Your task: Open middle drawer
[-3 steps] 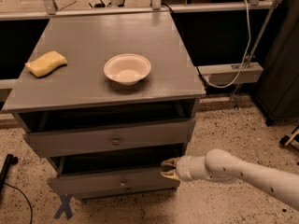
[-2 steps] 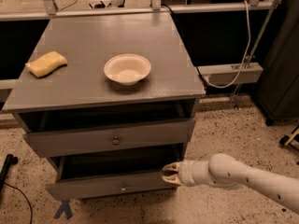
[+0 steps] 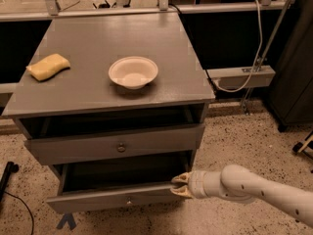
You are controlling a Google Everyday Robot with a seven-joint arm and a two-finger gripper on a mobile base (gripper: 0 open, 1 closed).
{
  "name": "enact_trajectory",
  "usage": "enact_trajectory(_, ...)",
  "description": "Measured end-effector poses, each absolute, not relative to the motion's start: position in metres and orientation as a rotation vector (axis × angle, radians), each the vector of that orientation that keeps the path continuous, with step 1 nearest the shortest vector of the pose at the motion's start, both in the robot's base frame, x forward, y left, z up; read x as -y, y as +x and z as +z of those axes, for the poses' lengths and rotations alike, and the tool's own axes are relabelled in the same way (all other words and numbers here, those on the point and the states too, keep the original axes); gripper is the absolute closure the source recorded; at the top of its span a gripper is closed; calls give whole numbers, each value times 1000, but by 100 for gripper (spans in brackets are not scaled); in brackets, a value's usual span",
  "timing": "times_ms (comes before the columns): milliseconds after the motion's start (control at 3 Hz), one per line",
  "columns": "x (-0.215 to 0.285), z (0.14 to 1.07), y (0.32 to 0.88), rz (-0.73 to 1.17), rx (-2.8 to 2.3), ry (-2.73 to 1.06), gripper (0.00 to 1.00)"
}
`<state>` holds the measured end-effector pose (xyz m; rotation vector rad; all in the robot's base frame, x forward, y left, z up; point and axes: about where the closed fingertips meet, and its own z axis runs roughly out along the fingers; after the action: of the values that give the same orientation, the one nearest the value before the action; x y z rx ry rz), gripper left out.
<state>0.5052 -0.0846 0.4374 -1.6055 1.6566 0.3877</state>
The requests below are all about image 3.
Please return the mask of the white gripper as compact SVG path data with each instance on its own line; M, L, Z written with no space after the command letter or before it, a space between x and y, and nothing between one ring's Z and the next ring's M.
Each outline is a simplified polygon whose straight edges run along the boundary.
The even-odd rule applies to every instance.
M195 170L190 172L184 172L171 179L173 184L183 183L187 184L178 188L171 188L172 194L183 198L197 198L204 199L207 197L204 190L204 180L206 172L203 170Z

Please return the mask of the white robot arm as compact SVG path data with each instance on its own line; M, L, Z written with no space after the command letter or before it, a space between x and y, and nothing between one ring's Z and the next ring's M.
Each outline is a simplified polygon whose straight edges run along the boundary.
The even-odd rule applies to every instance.
M249 169L230 164L221 171L194 170L172 178L170 191L184 198L217 197L233 202L260 199L313 227L313 193L267 180Z

